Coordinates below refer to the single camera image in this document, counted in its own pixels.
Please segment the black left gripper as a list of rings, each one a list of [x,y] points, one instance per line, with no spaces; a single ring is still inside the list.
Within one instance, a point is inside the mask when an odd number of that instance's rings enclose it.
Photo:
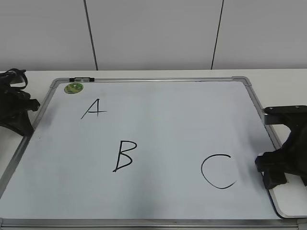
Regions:
[[[31,136],[34,128],[28,112],[36,112],[40,103],[25,92],[28,85],[24,69],[10,69],[0,74],[0,126],[23,136]]]

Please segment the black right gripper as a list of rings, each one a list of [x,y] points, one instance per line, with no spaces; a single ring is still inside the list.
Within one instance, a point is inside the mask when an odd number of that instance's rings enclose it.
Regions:
[[[263,153],[255,160],[267,190],[286,184],[284,173],[301,176],[304,186],[307,186],[307,122],[286,127],[290,129],[290,134],[282,146],[275,151]]]

